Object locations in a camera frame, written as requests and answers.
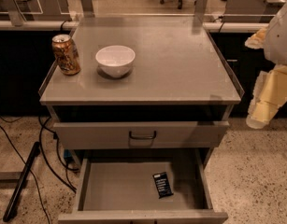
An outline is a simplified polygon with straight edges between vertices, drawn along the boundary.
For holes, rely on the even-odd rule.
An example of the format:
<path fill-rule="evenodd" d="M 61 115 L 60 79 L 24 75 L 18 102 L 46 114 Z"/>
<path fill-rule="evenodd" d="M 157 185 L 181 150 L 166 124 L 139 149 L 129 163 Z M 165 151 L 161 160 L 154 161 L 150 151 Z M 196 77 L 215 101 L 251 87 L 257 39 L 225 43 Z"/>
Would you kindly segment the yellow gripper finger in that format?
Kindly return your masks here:
<path fill-rule="evenodd" d="M 250 128 L 263 129 L 275 117 L 280 108 L 273 108 L 268 103 L 269 73 L 261 72 L 256 79 L 246 123 Z"/>
<path fill-rule="evenodd" d="M 267 28 L 261 28 L 245 41 L 245 46 L 250 49 L 263 49 L 265 47 L 265 35 Z"/>

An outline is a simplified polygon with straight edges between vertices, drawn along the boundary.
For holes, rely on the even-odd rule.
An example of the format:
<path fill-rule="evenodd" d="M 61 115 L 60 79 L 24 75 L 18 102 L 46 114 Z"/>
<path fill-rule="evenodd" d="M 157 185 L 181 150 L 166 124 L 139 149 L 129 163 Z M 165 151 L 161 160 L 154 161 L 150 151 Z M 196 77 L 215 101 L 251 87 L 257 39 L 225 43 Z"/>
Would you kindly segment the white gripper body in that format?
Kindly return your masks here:
<path fill-rule="evenodd" d="M 277 65 L 269 72 L 268 103 L 280 108 L 287 102 L 287 66 Z"/>

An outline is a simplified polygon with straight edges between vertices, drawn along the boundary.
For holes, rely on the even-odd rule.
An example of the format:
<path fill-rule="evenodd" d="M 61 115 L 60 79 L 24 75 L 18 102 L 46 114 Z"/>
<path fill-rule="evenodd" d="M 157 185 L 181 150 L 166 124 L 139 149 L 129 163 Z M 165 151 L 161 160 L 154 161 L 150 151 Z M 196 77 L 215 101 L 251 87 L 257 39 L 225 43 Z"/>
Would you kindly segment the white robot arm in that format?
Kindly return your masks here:
<path fill-rule="evenodd" d="M 265 58 L 275 64 L 257 77 L 246 118 L 249 127 L 262 129 L 287 102 L 287 2 L 267 27 L 246 40 L 245 46 L 263 49 Z"/>

